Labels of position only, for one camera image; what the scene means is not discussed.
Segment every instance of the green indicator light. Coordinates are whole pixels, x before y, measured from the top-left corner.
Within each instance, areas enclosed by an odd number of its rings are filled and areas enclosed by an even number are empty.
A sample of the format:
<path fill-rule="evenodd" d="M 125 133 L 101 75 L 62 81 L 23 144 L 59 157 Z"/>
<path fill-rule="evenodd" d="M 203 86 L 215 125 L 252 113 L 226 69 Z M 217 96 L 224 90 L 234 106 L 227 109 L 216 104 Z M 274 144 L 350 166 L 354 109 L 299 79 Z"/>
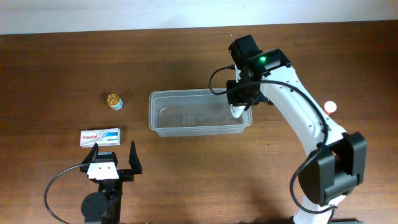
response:
<path fill-rule="evenodd" d="M 260 61 L 261 63 L 266 62 L 266 60 L 267 60 L 267 58 L 264 57 L 264 56 L 262 56 L 262 57 L 259 58 L 259 61 Z"/>

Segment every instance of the gray plastic bin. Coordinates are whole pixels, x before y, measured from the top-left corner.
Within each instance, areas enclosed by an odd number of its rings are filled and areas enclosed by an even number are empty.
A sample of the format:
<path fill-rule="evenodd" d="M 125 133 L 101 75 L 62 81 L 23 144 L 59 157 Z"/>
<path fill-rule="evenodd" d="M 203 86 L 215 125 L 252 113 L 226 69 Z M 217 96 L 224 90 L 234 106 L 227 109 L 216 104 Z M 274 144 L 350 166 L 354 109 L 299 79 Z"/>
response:
<path fill-rule="evenodd" d="M 252 123 L 251 108 L 234 118 L 226 95 L 209 89 L 155 91 L 149 99 L 149 127 L 162 137 L 237 134 Z"/>

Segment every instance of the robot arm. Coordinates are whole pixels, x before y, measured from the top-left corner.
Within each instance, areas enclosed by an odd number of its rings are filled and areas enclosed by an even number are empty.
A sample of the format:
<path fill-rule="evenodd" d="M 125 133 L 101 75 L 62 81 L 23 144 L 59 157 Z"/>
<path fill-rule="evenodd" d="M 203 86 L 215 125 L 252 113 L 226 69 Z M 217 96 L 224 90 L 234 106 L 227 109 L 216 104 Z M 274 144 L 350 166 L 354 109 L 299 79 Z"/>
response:
<path fill-rule="evenodd" d="M 319 107 L 279 49 L 263 53 L 247 35 L 236 39 L 229 51 L 236 70 L 236 79 L 226 84 L 233 116 L 239 117 L 244 110 L 259 102 L 272 102 L 300 139 L 308 160 L 322 147 L 322 152 L 298 173 L 305 193 L 301 205 L 313 212 L 300 209 L 294 216 L 294 223 L 328 223 L 332 210 L 319 211 L 340 203 L 363 181 L 365 139 L 360 133 L 347 134 Z M 326 143 L 321 146 L 325 132 L 328 134 Z"/>

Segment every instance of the white wall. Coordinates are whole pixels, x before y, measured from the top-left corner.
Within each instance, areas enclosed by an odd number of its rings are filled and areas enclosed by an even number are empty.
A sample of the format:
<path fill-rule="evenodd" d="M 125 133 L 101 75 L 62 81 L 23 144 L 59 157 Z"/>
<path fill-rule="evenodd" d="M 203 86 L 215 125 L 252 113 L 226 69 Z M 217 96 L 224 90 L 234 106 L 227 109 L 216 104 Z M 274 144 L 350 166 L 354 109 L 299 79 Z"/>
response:
<path fill-rule="evenodd" d="M 397 0 L 0 0 L 0 34 L 385 19 Z"/>

